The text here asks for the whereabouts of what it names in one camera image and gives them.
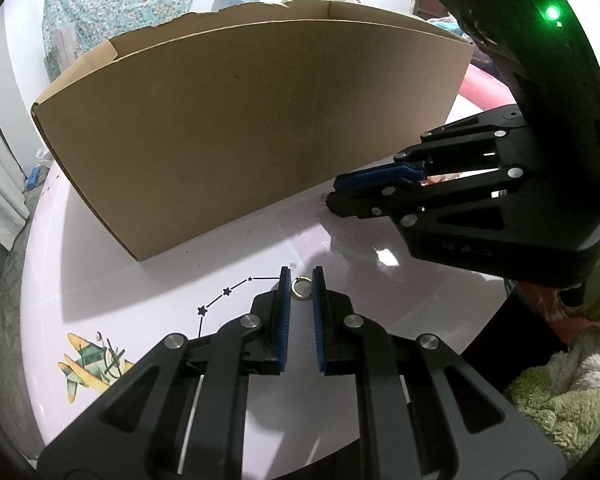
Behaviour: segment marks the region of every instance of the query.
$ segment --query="table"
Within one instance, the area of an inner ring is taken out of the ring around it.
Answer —
[[[478,112],[458,96],[448,122]],[[27,387],[45,443],[126,361],[171,332],[207,335],[248,312],[256,294],[276,286],[267,278],[282,266],[292,277],[323,266],[328,287],[348,294],[357,313],[395,335],[433,332],[461,352],[505,299],[502,280],[411,258],[387,218],[334,216],[324,205],[331,184],[136,262],[54,164],[32,220],[20,314]],[[293,301],[290,326],[285,373],[250,378],[243,463],[250,480],[293,471],[358,437],[353,377],[318,373],[310,302]],[[77,384],[68,364],[80,364],[80,346],[89,348],[86,368],[107,370],[114,355],[120,366],[89,388]]]

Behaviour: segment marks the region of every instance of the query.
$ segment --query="green light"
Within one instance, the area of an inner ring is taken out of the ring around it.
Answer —
[[[549,7],[546,10],[546,16],[550,20],[557,20],[558,18],[560,18],[560,10],[558,10],[558,7]]]

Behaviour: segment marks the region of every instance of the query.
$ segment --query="gray floor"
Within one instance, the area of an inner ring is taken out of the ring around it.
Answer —
[[[41,190],[39,186],[25,193],[31,213]],[[30,220],[16,238],[0,280],[0,425],[20,452],[37,458],[44,444],[29,402],[20,349],[20,283],[29,230]]]

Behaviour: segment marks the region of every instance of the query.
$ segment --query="cardboard box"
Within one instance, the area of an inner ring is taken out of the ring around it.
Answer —
[[[417,142],[445,121],[472,51],[372,7],[244,4],[104,41],[31,113],[144,260]]]

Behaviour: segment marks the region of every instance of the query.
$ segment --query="black line drawing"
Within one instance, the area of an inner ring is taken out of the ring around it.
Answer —
[[[58,178],[59,178],[59,177],[60,177],[60,175],[56,175],[55,179],[53,179],[51,182],[49,182],[49,183],[45,183],[45,185],[46,185],[46,189],[45,189],[45,190],[44,190],[42,193],[40,193],[40,198],[41,198],[41,197],[42,197],[42,196],[43,196],[43,195],[44,195],[44,194],[45,194],[47,191],[49,191],[49,190],[51,189],[51,186],[53,186],[54,182],[55,182],[56,180],[58,180]]]
[[[279,276],[276,276],[274,278],[270,278],[270,277],[252,278],[251,276],[249,276],[248,278],[243,279],[237,285],[228,286],[227,288],[224,288],[222,290],[222,294],[220,294],[220,296],[215,298],[211,303],[209,303],[208,305],[203,305],[203,306],[198,307],[198,315],[200,316],[200,327],[198,328],[198,337],[200,337],[200,335],[202,334],[202,322],[205,319],[205,314],[208,312],[209,307],[211,305],[213,305],[216,301],[218,301],[220,298],[222,298],[224,296],[229,296],[234,291],[235,288],[238,288],[239,286],[241,286],[243,283],[246,283],[246,282],[251,282],[253,280],[279,280],[279,279],[280,279]]]

